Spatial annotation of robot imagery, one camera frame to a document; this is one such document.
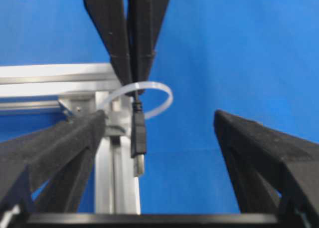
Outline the white-carriage left gripper black finger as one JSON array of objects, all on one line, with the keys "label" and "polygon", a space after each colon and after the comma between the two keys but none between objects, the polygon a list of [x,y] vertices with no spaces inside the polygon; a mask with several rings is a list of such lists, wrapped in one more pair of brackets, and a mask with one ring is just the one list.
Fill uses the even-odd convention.
[{"label": "white-carriage left gripper black finger", "polygon": [[128,0],[128,35],[133,83],[147,81],[170,0]]}]

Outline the white-carriage left gripper black triangular finger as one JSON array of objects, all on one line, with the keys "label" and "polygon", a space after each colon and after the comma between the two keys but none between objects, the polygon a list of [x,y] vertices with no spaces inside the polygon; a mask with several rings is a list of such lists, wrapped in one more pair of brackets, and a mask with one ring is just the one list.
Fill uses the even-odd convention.
[{"label": "white-carriage left gripper black triangular finger", "polygon": [[131,83],[131,65],[123,0],[83,0],[122,85]]}]

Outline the teal left gripper black finger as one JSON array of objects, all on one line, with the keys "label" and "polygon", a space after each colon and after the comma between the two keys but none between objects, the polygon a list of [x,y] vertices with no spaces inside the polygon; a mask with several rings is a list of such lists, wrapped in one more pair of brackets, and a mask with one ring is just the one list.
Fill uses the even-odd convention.
[{"label": "teal left gripper black finger", "polygon": [[319,225],[319,146],[217,110],[214,131],[242,213],[299,214]]},{"label": "teal left gripper black finger", "polygon": [[105,134],[101,110],[0,145],[0,225],[19,214],[78,210]]}]

